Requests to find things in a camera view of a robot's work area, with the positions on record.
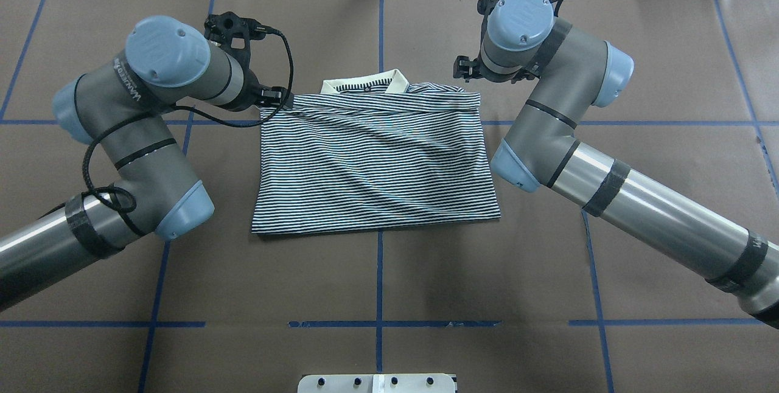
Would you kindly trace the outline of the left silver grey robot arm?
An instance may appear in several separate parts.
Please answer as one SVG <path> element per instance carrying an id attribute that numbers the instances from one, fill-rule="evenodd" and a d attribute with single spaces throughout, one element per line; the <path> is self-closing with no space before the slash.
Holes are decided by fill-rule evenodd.
<path id="1" fill-rule="evenodd" d="M 163 115 L 191 97 L 230 112 L 292 107 L 292 86 L 262 85 L 251 41 L 280 30 L 235 13 L 211 14 L 204 32 L 165 16 L 134 25 L 122 51 L 62 88 L 61 129 L 86 144 L 85 191 L 2 239 L 6 310 L 148 233 L 175 240 L 215 207 Z"/>

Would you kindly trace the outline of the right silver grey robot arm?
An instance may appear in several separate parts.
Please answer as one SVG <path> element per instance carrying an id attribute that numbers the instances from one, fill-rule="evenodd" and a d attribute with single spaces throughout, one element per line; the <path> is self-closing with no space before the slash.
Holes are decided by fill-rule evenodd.
<path id="1" fill-rule="evenodd" d="M 737 298 L 777 327 L 777 245 L 576 138 L 588 108 L 612 104 L 634 60 L 554 16 L 551 0 L 478 0 L 476 58 L 459 55 L 453 77 L 537 78 L 491 168 L 527 192 L 547 187 L 595 218 L 643 241 Z"/>

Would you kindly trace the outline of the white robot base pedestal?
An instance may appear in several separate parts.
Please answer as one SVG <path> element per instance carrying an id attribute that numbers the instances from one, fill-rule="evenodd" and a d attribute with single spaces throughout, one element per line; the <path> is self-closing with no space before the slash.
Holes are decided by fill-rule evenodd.
<path id="1" fill-rule="evenodd" d="M 446 373 L 310 374 L 298 392 L 457 392 L 455 375 Z"/>

